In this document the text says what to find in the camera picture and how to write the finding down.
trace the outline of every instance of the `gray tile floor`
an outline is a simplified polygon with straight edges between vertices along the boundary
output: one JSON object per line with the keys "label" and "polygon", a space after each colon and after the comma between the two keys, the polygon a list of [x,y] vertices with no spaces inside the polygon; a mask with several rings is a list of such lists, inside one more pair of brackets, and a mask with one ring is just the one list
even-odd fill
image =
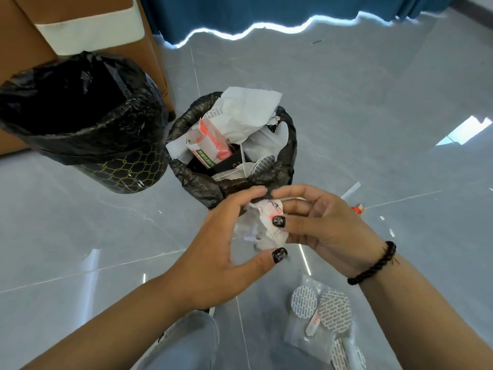
{"label": "gray tile floor", "polygon": [[[448,10],[390,27],[316,24],[238,41],[202,33],[165,56],[177,114],[228,86],[262,81],[282,92],[298,132],[294,182],[341,195],[360,181],[349,203],[368,207],[364,219],[493,345],[493,126],[436,146],[471,115],[493,120],[492,31]],[[0,159],[0,187],[5,370],[166,271],[206,215],[171,171],[118,195],[32,152]],[[330,368],[282,340],[289,295],[311,273],[351,299],[368,369],[399,369],[360,289],[310,249],[305,264],[298,245],[287,248],[288,261],[217,308],[216,368]],[[233,255],[241,262],[253,249],[235,240]]]}

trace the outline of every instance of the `black braided bracelet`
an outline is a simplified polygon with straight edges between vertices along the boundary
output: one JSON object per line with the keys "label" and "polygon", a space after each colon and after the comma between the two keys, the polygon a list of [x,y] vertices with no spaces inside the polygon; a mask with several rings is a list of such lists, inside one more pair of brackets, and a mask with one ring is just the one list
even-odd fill
{"label": "black braided bracelet", "polygon": [[375,263],[372,267],[370,267],[368,270],[362,272],[361,274],[355,276],[354,278],[348,278],[348,283],[352,286],[356,284],[360,284],[362,281],[364,281],[367,278],[370,278],[374,276],[379,270],[384,267],[387,262],[389,262],[392,257],[395,255],[395,250],[396,246],[393,242],[391,241],[386,241],[387,243],[387,250],[385,251],[385,254],[382,258],[379,259],[377,263]]}

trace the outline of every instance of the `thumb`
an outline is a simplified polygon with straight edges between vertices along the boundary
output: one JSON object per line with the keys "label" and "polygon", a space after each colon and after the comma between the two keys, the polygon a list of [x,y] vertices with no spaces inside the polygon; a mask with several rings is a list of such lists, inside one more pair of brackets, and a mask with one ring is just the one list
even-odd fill
{"label": "thumb", "polygon": [[253,282],[271,271],[276,263],[281,262],[287,257],[286,248],[268,249],[255,255],[243,265],[234,267],[231,270],[231,281],[241,293],[246,290]]}
{"label": "thumb", "polygon": [[301,217],[301,216],[275,216],[272,218],[272,224],[275,227],[296,235],[308,235],[321,237],[324,231],[323,219],[319,217]]}

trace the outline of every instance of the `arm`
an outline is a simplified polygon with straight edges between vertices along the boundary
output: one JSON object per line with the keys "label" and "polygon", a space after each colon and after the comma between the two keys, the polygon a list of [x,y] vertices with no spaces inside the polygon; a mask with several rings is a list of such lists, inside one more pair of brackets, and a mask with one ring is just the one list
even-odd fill
{"label": "arm", "polygon": [[130,369],[178,318],[229,301],[287,255],[284,248],[231,262],[240,209],[267,193],[252,187],[210,211],[192,244],[163,275],[148,281],[23,367],[23,370]]}
{"label": "arm", "polygon": [[[311,186],[272,192],[295,216],[274,218],[289,232],[288,242],[313,248],[346,277],[373,266],[387,245],[339,197]],[[400,255],[361,283],[389,344],[404,370],[488,369],[493,351],[447,301]]]}

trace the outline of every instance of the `brown leather sofa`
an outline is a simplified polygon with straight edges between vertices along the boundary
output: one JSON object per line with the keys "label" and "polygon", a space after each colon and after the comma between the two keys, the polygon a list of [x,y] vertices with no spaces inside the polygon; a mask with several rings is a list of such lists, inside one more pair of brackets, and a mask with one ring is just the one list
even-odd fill
{"label": "brown leather sofa", "polygon": [[[102,51],[135,61],[174,114],[161,51],[139,0],[0,0],[0,41],[0,83],[66,54]],[[0,154],[25,148],[0,130]]]}

